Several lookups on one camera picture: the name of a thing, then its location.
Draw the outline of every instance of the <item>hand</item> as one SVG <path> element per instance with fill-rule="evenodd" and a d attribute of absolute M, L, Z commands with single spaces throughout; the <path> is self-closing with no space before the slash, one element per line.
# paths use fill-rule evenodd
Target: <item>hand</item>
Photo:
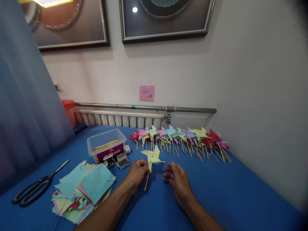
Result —
<path fill-rule="evenodd" d="M 166 171 L 163 179 L 173 187 L 177 203 L 185 209 L 188 203 L 195 199 L 187 174 L 180 165 L 174 162 L 168 163 Z"/>
<path fill-rule="evenodd" d="M 137 192 L 142 181 L 147 177 L 148 172 L 149 167 L 147 161 L 137 160 L 132 163 L 128 175 L 124 181 L 132 186 L 134 194 Z"/>

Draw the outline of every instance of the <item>framed picture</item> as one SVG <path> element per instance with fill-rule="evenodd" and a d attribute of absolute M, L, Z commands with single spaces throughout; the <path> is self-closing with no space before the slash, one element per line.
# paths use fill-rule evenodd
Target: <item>framed picture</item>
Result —
<path fill-rule="evenodd" d="M 40 51 L 110 46 L 105 0 L 19 3 Z"/>
<path fill-rule="evenodd" d="M 215 0 L 119 0 L 122 42 L 204 37 Z"/>

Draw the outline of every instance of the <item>white wall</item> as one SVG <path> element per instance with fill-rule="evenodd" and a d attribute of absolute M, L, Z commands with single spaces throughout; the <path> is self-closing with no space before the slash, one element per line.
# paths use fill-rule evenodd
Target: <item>white wall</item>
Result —
<path fill-rule="evenodd" d="M 119 3 L 107 3 L 111 47 L 43 54 L 61 98 L 215 107 L 207 128 L 220 131 L 243 163 L 303 211 L 308 28 L 294 6 L 286 0 L 217 0 L 205 38 L 124 46 Z M 139 101 L 139 85 L 155 85 L 154 102 Z M 189 122 L 194 124 L 177 119 L 175 125 Z"/>

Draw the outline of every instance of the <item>red basket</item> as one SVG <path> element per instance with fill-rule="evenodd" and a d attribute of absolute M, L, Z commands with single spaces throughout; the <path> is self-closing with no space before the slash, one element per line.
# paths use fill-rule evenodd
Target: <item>red basket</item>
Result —
<path fill-rule="evenodd" d="M 66 112 L 67 117 L 69 118 L 72 127 L 76 126 L 75 115 L 74 115 L 74 107 L 76 106 L 73 100 L 61 100 L 64 110 Z"/>

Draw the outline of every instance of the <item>scissor blade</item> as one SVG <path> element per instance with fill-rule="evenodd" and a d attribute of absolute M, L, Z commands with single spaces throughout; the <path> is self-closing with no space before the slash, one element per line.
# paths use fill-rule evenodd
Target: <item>scissor blade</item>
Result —
<path fill-rule="evenodd" d="M 54 171 L 51 175 L 55 175 L 57 172 L 59 172 L 70 160 L 66 161 L 64 164 L 62 164 L 56 171 Z"/>

